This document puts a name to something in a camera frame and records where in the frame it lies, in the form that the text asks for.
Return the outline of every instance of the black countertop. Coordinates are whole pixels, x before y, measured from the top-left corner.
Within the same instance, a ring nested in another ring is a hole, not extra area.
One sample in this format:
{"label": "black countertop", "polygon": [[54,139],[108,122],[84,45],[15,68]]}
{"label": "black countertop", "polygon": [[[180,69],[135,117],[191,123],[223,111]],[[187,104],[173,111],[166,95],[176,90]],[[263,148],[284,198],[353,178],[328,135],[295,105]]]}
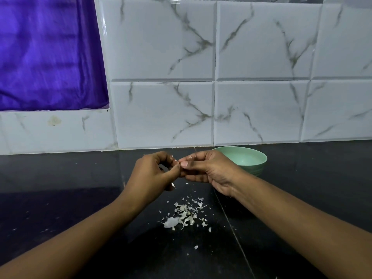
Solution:
{"label": "black countertop", "polygon": [[[268,156],[261,178],[372,232],[372,141],[249,147]],[[109,204],[136,159],[154,151],[0,156],[0,265]],[[167,151],[179,159],[194,148]],[[325,278],[234,199],[186,182],[174,182],[175,191],[148,206],[77,277]],[[187,196],[204,198],[209,225],[163,228],[158,221]]]}

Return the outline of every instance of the green bowl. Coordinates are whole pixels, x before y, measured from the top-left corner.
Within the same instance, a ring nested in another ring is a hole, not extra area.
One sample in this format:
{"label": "green bowl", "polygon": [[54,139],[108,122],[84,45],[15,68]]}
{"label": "green bowl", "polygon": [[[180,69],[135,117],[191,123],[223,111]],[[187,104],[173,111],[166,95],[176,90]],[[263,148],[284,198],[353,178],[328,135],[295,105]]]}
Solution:
{"label": "green bowl", "polygon": [[246,172],[256,176],[262,173],[267,161],[267,156],[265,154],[245,147],[226,146],[214,150],[223,153]]}

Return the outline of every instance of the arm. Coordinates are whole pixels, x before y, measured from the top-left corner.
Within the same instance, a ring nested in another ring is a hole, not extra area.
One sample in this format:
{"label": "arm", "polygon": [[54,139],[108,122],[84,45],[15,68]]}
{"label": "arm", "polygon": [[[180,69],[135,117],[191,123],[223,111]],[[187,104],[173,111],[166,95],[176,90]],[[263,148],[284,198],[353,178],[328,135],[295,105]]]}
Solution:
{"label": "arm", "polygon": [[[173,168],[164,173],[158,164]],[[123,192],[111,204],[43,244],[0,267],[0,278],[62,279],[72,277],[119,229],[130,223],[170,183],[179,164],[158,152],[136,162]]]}
{"label": "arm", "polygon": [[216,151],[179,160],[182,176],[234,197],[332,279],[372,276],[372,234],[326,214],[240,169]]}

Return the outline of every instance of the tiled wall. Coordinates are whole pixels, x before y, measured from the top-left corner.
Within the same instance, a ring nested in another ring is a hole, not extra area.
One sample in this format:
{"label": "tiled wall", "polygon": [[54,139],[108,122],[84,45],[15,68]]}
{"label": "tiled wall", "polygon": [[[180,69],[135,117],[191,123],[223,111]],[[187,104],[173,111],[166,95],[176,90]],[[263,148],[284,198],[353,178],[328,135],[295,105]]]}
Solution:
{"label": "tiled wall", "polygon": [[372,2],[95,0],[107,110],[0,113],[0,154],[372,138]]}

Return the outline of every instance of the purple fabric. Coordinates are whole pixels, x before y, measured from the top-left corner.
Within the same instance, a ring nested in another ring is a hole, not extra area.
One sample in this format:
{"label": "purple fabric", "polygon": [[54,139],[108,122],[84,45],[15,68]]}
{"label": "purple fabric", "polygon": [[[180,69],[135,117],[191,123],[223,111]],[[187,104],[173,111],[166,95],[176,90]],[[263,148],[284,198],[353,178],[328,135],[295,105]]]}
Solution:
{"label": "purple fabric", "polygon": [[108,103],[94,0],[0,0],[0,110]]}

